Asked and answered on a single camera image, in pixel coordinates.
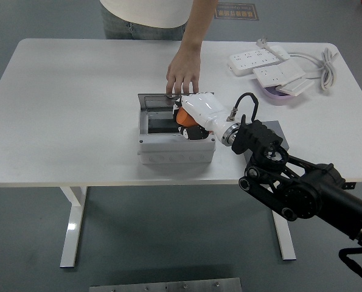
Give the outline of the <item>person's left hand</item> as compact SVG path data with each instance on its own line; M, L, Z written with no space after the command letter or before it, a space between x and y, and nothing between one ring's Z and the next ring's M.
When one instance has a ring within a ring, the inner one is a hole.
M189 94L199 91L200 49L180 47L168 66L166 75L167 94Z

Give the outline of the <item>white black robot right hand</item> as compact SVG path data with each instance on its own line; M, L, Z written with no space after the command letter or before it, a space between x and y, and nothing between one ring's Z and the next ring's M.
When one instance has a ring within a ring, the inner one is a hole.
M210 92L183 95L173 105L178 130L188 140L202 140L214 133L225 144L234 124L228 116L228 109Z

